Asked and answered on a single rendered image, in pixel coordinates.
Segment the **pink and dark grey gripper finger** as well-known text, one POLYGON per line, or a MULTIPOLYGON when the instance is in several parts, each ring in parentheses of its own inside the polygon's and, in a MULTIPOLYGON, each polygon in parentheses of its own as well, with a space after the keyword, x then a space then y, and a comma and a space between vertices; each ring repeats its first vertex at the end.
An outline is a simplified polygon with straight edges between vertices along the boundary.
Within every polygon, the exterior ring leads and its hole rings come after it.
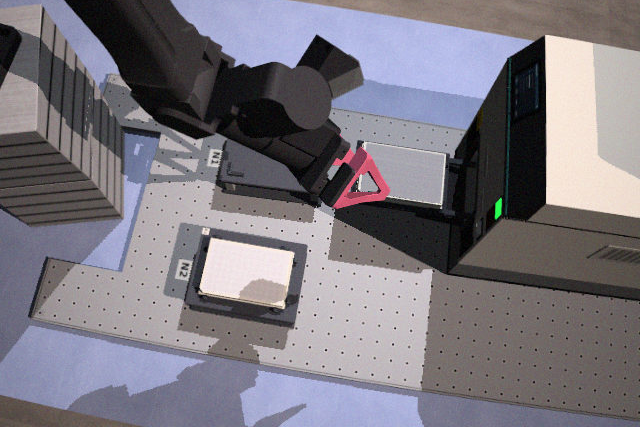
POLYGON ((339 209, 363 202, 385 200, 390 193, 390 188, 380 174, 372 157, 362 147, 359 147, 348 164, 356 171, 356 174, 332 208, 339 209), (368 172, 378 190, 376 192, 348 192, 359 175, 365 175, 366 172, 368 172))
POLYGON ((347 154, 345 155, 343 160, 340 160, 340 159, 337 158, 335 160, 335 162, 333 163, 333 165, 341 166, 343 162, 348 164, 353 156, 354 156, 354 153, 352 152, 351 149, 349 149, 349 151, 347 152, 347 154))

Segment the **white label with black n2 text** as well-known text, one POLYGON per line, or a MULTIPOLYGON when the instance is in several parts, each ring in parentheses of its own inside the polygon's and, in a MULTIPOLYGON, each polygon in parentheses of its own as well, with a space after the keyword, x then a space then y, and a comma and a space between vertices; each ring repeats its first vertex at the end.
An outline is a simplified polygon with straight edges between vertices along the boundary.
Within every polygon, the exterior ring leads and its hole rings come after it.
POLYGON ((190 281, 194 261, 179 259, 175 279, 190 281))

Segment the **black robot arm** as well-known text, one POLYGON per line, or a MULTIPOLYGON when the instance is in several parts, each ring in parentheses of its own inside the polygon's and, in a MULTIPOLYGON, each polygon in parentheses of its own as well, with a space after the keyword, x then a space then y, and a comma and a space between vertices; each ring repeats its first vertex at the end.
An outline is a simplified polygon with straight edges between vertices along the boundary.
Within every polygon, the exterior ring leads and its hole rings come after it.
POLYGON ((332 100, 364 85, 359 60, 317 34, 295 68, 234 67, 236 59, 200 36, 171 0, 64 1, 143 110, 195 140, 216 132, 256 151, 281 136, 319 158, 337 131, 327 121, 332 100))

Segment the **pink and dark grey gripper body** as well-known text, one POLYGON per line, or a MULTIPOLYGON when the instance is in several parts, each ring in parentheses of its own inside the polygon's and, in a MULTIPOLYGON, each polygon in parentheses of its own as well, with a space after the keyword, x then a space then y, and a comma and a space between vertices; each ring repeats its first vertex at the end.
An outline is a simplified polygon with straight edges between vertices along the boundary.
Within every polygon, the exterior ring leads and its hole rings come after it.
POLYGON ((318 196, 325 205, 332 207, 356 171, 343 162, 331 181, 329 180, 327 172, 337 158, 343 160, 350 149, 350 143, 340 136, 341 129, 334 122, 329 118, 327 121, 337 131, 319 158, 281 141, 281 136, 273 138, 268 145, 256 152, 286 165, 306 191, 318 196))

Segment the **white label with n1 text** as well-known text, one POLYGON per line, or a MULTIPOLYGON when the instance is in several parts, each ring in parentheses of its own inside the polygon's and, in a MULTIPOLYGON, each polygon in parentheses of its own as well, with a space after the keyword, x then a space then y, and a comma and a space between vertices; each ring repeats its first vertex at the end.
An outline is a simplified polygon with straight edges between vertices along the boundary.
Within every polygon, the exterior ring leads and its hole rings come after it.
POLYGON ((210 149, 207 166, 221 168, 224 151, 210 149))

